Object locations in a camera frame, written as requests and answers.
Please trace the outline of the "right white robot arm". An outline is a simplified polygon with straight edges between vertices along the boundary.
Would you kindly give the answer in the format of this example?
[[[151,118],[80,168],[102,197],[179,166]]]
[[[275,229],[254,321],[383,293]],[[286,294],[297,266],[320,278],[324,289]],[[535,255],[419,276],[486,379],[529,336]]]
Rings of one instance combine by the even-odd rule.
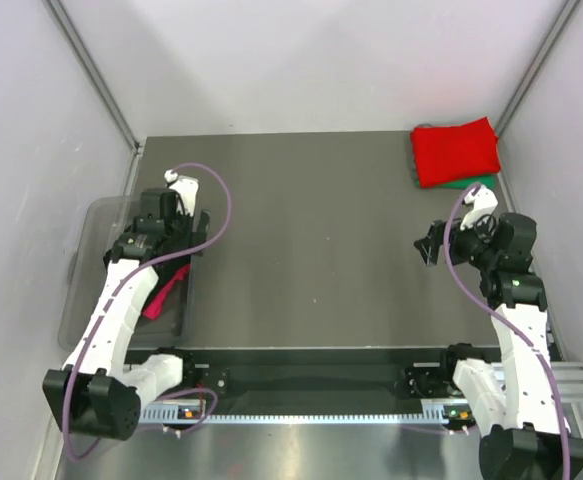
[[[536,237],[537,224],[525,215],[482,214],[469,227],[436,221],[414,243],[428,266],[444,256],[450,268],[467,263],[480,273],[473,301],[490,315],[501,366],[455,344],[443,353],[437,380],[469,404],[485,479],[574,479],[583,470],[583,438],[571,434],[550,366],[547,295],[531,270]]]

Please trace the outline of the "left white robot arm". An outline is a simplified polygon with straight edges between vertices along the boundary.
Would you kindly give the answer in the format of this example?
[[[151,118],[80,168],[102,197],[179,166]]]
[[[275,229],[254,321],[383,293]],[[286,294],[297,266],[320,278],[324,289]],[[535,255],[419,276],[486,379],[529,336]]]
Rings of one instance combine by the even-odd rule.
[[[126,440],[141,411],[170,390],[187,396],[198,374],[182,357],[154,353],[125,370],[141,318],[155,319],[190,269],[181,250],[206,239],[208,214],[194,216],[198,182],[189,177],[140,195],[139,213],[105,253],[106,279],[86,330],[61,369],[47,371],[42,390],[59,426],[70,432]]]

